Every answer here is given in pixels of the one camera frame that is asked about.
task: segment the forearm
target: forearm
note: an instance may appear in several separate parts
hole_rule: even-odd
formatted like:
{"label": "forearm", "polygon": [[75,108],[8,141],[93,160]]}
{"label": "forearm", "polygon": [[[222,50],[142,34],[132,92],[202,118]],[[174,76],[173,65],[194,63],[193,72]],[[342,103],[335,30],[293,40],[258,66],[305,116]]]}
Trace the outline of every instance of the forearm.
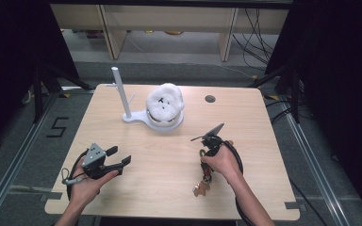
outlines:
{"label": "forearm", "polygon": [[55,226],[70,226],[75,225],[83,212],[84,207],[69,203],[63,215],[60,217]]}
{"label": "forearm", "polygon": [[254,225],[274,225],[240,172],[227,175],[226,179],[235,192],[242,212]]}

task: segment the human arm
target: human arm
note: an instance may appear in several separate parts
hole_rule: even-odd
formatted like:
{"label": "human arm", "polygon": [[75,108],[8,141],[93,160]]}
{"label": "human arm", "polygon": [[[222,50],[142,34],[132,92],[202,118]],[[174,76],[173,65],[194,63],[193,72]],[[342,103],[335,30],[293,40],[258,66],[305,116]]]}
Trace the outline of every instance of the human arm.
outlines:
{"label": "human arm", "polygon": [[[85,174],[80,175],[84,172],[84,170],[82,170],[83,160],[84,158],[81,158],[78,161],[74,171],[74,175],[79,175],[79,177],[87,177]],[[108,181],[116,177],[118,173],[119,172],[117,170],[114,170],[97,180],[85,178],[81,182],[73,184],[70,202],[55,225],[75,225],[84,208],[95,199],[101,187]]]}
{"label": "human arm", "polygon": [[201,161],[224,176],[234,190],[242,212],[254,225],[274,225],[240,172],[236,157],[225,145],[220,147],[215,156],[203,156]]}

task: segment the white stand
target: white stand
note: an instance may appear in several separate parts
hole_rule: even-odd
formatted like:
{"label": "white stand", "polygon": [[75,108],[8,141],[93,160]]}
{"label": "white stand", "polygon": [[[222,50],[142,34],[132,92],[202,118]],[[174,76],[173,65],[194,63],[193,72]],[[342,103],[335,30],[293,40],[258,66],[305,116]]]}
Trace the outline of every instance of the white stand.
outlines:
{"label": "white stand", "polygon": [[125,111],[123,113],[123,121],[125,121],[126,123],[143,122],[149,128],[151,128],[151,129],[153,129],[153,130],[155,130],[155,131],[157,131],[159,133],[171,132],[172,130],[176,129],[181,124],[181,122],[184,119],[184,114],[183,114],[182,111],[174,119],[174,122],[169,124],[169,126],[165,126],[164,124],[161,125],[161,126],[157,125],[156,122],[153,122],[151,119],[149,119],[148,113],[146,112],[146,109],[142,110],[142,111],[133,111],[133,112],[131,112],[131,110],[129,108],[129,103],[131,103],[131,101],[134,98],[135,94],[132,95],[130,101],[128,102],[126,97],[125,97],[123,81],[122,81],[122,78],[120,77],[119,69],[116,68],[116,67],[112,67],[111,70],[113,71],[115,83],[107,84],[106,86],[107,87],[115,87],[120,93],[120,97],[122,98],[123,107],[124,107],[124,111]]}

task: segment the white cloth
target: white cloth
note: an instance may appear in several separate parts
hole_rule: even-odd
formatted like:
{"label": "white cloth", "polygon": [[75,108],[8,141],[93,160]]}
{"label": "white cloth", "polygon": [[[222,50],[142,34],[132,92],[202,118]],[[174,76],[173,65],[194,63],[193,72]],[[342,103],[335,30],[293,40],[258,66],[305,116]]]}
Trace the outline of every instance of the white cloth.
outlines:
{"label": "white cloth", "polygon": [[165,83],[151,93],[146,99],[146,109],[157,121],[170,121],[184,109],[180,88],[172,83]]}

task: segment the white pole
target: white pole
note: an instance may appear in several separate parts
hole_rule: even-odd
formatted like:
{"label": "white pole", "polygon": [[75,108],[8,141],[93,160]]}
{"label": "white pole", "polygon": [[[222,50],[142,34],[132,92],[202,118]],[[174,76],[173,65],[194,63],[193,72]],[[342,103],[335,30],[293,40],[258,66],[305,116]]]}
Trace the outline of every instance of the white pole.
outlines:
{"label": "white pole", "polygon": [[122,78],[120,77],[119,69],[116,67],[112,67],[111,70],[113,71],[114,81],[116,82],[116,87],[120,93],[120,97],[122,98],[125,115],[127,118],[131,118],[131,111],[130,111],[130,107],[127,102],[127,98],[125,97],[123,81],[122,81]]}

